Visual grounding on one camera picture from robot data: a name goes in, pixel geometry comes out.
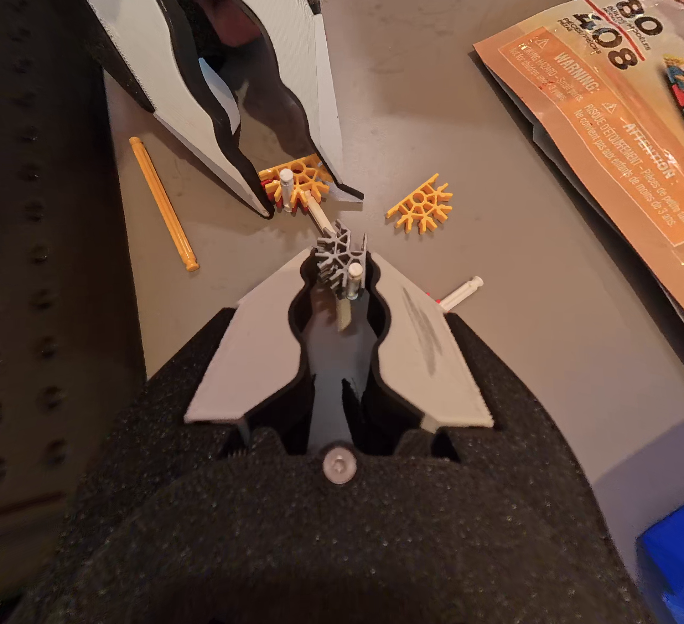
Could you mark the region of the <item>grey connector assembly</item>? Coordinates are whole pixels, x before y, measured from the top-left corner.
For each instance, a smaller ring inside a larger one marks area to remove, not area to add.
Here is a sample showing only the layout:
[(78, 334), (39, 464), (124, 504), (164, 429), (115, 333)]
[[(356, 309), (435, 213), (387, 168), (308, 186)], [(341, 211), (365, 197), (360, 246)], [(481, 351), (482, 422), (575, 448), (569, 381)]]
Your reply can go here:
[(336, 302), (337, 329), (344, 331), (352, 321), (352, 301), (365, 290), (367, 271), (367, 234), (354, 247), (351, 230), (340, 220), (327, 226), (317, 239), (315, 259), (318, 281), (333, 293)]

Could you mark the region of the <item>red connector with white rod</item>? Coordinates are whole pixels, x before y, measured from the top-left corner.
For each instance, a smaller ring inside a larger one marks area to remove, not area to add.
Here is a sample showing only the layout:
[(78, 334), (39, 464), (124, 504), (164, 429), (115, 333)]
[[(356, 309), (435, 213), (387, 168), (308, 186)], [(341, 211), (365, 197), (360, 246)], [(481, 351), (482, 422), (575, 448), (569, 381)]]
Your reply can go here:
[(483, 286), (483, 279), (475, 276), (441, 299), (434, 299), (444, 313), (452, 311)]

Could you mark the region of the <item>yellow connector piece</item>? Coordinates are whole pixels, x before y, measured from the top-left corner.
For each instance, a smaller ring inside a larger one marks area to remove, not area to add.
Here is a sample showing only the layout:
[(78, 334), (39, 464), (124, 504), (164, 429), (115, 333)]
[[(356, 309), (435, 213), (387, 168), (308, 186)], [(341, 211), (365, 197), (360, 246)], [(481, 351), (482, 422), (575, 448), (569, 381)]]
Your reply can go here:
[(438, 177), (439, 174), (435, 173), (412, 190), (386, 212), (385, 218), (397, 216), (395, 227), (404, 227), (406, 233), (413, 226), (417, 227), (420, 235), (435, 231), (438, 224), (446, 222), (453, 209), (449, 204), (453, 194), (448, 192), (447, 183), (436, 186)]

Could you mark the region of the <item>yellow and red connector assembly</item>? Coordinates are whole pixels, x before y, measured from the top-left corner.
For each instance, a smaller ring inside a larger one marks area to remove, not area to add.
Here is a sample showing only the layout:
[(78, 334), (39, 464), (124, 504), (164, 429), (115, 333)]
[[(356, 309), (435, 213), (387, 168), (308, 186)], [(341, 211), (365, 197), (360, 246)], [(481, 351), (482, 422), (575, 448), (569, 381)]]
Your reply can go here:
[(310, 215), (322, 234), (334, 233), (335, 227), (321, 208), (332, 176), (316, 155), (294, 159), (258, 172), (261, 185), (279, 211)]

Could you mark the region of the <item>orange toy package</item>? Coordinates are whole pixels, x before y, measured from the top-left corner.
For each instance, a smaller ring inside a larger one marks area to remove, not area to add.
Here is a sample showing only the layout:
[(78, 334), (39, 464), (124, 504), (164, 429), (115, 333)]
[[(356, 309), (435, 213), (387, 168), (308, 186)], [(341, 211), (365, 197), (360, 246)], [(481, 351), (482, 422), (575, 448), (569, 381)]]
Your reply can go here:
[(683, 308), (683, 0), (574, 0), (474, 48)]

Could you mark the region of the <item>person's left hand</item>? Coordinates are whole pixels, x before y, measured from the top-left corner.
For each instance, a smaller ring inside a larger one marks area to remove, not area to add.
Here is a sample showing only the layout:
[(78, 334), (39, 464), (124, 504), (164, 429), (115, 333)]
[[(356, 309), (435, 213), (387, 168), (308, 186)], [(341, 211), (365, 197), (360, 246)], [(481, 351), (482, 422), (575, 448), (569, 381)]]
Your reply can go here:
[(259, 26), (234, 0), (194, 0), (209, 19), (222, 44), (241, 47), (262, 37)]

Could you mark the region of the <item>yellow plastic rod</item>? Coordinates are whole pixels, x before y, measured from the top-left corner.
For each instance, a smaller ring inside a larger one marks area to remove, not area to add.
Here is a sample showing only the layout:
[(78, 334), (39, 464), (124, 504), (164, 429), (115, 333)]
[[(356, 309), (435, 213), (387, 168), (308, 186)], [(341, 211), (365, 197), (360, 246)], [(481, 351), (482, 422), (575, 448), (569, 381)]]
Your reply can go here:
[(194, 272), (200, 268), (192, 247), (185, 235), (183, 227), (178, 220), (175, 210), (167, 196), (159, 175), (151, 161), (149, 153), (144, 146), (142, 140), (133, 136), (130, 137), (129, 143), (141, 168), (141, 171), (149, 186), (152, 197), (154, 198), (161, 217), (163, 218), (167, 230), (176, 246), (176, 250), (183, 261), (185, 269), (189, 272)]

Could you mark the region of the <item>blue plastic bin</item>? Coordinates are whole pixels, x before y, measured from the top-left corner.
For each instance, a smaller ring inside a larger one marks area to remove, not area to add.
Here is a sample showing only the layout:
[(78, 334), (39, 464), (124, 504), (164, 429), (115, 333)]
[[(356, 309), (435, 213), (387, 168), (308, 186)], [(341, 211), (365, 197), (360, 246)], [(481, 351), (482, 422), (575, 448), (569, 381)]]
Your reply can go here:
[(636, 541), (639, 588), (657, 623), (683, 622), (683, 509)]

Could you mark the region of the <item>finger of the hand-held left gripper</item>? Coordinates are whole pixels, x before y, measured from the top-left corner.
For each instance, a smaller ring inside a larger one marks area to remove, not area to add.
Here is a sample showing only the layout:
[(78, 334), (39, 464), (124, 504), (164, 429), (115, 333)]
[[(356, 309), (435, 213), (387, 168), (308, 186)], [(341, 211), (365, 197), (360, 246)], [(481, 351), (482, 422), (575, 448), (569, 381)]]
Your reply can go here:
[(274, 52), (278, 76), (304, 113), (312, 145), (338, 189), (362, 201), (346, 184), (343, 142), (320, 7), (309, 0), (238, 0), (259, 23)]
[(201, 69), (176, 0), (86, 0), (152, 103), (154, 115), (235, 196), (274, 216), (255, 168), (241, 153), (224, 106)]

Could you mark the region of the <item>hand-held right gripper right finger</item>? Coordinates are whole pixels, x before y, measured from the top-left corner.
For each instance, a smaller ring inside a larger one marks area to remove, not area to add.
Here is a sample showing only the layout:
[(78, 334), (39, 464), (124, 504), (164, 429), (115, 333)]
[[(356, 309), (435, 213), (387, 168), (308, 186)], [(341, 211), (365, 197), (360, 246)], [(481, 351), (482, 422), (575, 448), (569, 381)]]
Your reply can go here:
[(376, 252), (370, 291), (389, 324), (377, 345), (377, 380), (428, 432), (492, 428), (494, 419), (441, 307)]

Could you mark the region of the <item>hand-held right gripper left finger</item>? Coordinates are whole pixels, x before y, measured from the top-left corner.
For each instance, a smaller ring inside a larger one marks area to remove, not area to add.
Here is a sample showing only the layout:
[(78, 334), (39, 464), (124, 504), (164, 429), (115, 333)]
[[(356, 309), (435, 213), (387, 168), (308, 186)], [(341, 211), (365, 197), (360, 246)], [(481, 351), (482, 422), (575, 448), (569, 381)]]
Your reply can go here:
[(311, 286), (302, 273), (311, 259), (301, 251), (238, 301), (185, 423), (289, 431), (305, 418), (313, 394), (295, 310)]

